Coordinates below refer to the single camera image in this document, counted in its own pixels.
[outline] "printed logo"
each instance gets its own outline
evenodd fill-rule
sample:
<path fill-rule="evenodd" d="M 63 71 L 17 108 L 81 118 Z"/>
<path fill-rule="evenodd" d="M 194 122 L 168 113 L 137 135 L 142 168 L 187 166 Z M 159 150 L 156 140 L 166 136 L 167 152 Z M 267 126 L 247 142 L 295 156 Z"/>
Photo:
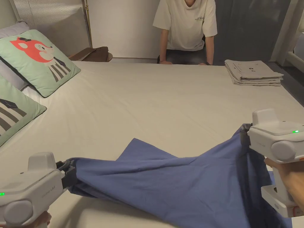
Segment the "printed logo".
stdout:
<path fill-rule="evenodd" d="M 19 122 L 26 113 L 11 101 L 0 99 L 0 136 Z"/>
<path fill-rule="evenodd" d="M 203 20 L 204 19 L 204 17 L 198 17 L 198 18 L 196 18 L 195 20 L 196 21 L 201 21 L 201 20 Z"/>
<path fill-rule="evenodd" d="M 71 70 L 66 64 L 54 56 L 54 48 L 48 47 L 37 40 L 18 37 L 11 43 L 21 51 L 24 51 L 33 60 L 44 63 L 50 69 L 56 82 L 66 76 Z"/>

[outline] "white t-shirt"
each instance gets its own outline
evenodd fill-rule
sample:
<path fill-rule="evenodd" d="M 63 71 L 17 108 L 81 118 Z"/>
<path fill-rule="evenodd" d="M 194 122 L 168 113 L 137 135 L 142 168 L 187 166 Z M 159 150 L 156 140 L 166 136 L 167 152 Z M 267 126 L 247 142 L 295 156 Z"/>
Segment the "white t-shirt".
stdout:
<path fill-rule="evenodd" d="M 169 30 L 167 49 L 198 51 L 204 48 L 203 36 L 217 34 L 215 0 L 161 0 L 153 26 Z"/>

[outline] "wrinkled fabric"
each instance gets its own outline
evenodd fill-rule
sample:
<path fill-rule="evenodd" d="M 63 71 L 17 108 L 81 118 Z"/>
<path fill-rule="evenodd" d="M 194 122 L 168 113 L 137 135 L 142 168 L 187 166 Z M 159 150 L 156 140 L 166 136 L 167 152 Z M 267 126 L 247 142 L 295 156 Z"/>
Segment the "wrinkled fabric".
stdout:
<path fill-rule="evenodd" d="M 112 200 L 184 228 L 291 228 L 261 197 L 271 184 L 264 157 L 231 139 L 198 157 L 177 158 L 133 139 L 116 161 L 73 158 L 71 193 Z"/>

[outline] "dark pants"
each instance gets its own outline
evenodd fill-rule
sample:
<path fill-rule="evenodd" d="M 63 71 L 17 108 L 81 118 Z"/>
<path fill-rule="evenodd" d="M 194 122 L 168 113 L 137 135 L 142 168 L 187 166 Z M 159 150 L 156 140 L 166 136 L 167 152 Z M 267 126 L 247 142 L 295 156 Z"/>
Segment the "dark pants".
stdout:
<path fill-rule="evenodd" d="M 169 50 L 166 52 L 166 60 L 173 64 L 184 65 L 198 65 L 200 63 L 206 63 L 206 48 L 200 51 L 181 51 L 181 50 Z"/>

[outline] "brass pole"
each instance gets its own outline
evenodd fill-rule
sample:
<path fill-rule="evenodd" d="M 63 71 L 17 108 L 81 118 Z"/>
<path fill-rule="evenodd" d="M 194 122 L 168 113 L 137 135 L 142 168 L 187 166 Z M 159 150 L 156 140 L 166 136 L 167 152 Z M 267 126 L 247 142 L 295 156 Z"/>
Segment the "brass pole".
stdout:
<path fill-rule="evenodd" d="M 90 45 L 91 45 L 91 47 L 93 47 L 88 0 L 85 0 L 85 9 L 87 10 L 88 29 L 89 29 L 89 36 L 90 36 Z"/>

